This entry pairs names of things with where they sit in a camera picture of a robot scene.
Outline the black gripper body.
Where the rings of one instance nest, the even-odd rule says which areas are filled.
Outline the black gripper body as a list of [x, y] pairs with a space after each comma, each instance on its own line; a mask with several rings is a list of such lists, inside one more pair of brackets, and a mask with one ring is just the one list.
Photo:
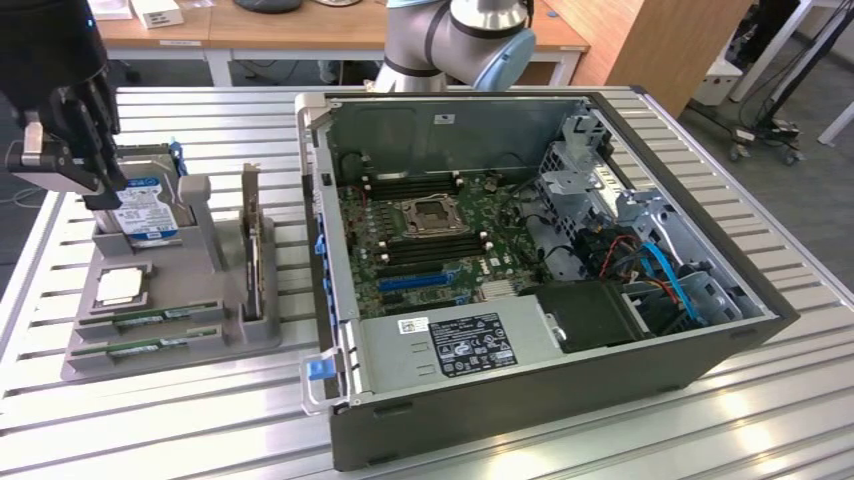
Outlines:
[[98, 84], [106, 108], [107, 52], [86, 1], [2, 3], [2, 94], [18, 115], [49, 103], [62, 88]]

